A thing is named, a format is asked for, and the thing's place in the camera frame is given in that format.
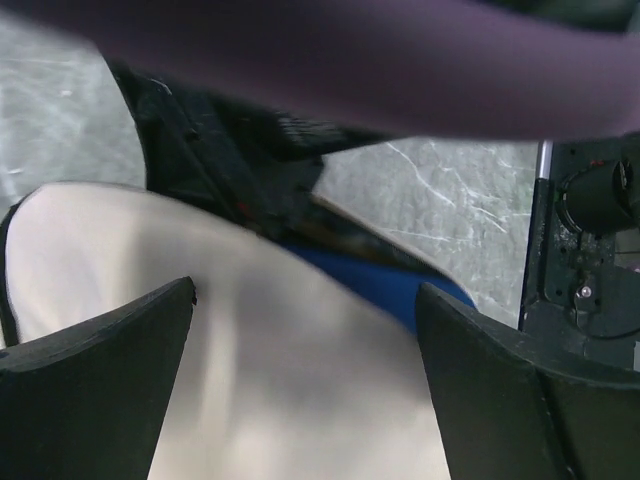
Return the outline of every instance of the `purple object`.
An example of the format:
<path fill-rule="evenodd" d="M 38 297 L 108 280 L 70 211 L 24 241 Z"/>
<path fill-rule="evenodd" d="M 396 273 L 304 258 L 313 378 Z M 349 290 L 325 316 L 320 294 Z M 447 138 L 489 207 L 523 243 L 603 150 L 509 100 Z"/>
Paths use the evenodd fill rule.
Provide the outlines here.
<path fill-rule="evenodd" d="M 0 0 L 108 56 L 397 134 L 640 130 L 640 42 L 463 0 Z"/>

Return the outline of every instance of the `bolt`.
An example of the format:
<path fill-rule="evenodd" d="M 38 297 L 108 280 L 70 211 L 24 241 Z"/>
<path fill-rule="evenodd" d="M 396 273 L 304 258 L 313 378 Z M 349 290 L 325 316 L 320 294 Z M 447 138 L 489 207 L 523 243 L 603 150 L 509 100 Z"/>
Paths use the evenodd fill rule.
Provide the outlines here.
<path fill-rule="evenodd" d="M 587 285 L 585 285 L 584 287 L 582 287 L 580 289 L 580 291 L 578 292 L 578 296 L 580 298 L 589 298 L 591 296 L 591 288 L 588 287 Z"/>

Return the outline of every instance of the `marble surface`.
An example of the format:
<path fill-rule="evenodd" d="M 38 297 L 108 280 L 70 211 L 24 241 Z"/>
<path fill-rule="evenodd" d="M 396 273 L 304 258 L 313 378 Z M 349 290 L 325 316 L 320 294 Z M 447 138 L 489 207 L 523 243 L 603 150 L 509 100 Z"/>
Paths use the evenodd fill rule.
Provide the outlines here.
<path fill-rule="evenodd" d="M 317 193 L 435 258 L 515 326 L 536 147 L 414 138 L 328 159 Z M 133 121 L 89 45 L 0 15 L 0 208 L 55 180 L 142 185 Z"/>

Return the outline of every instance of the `blue fabric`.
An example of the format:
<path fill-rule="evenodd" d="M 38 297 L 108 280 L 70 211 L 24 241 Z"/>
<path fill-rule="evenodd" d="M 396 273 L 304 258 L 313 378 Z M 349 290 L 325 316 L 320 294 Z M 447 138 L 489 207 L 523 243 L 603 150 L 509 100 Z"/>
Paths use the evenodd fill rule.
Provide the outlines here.
<path fill-rule="evenodd" d="M 393 315 L 412 333 L 416 332 L 415 300 L 422 283 L 430 283 L 474 307 L 472 300 L 458 285 L 438 273 L 420 275 L 319 250 L 291 246 L 285 248 Z"/>

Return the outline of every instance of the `white fabric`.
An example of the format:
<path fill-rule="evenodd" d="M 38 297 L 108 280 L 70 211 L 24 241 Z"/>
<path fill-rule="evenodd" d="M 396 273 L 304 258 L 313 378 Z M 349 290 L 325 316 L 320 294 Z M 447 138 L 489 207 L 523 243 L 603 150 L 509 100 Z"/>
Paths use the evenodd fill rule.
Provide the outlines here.
<path fill-rule="evenodd" d="M 193 278 L 151 480 L 449 478 L 415 339 L 247 231 L 146 192 L 50 185 L 12 220 L 6 260 L 22 341 Z"/>

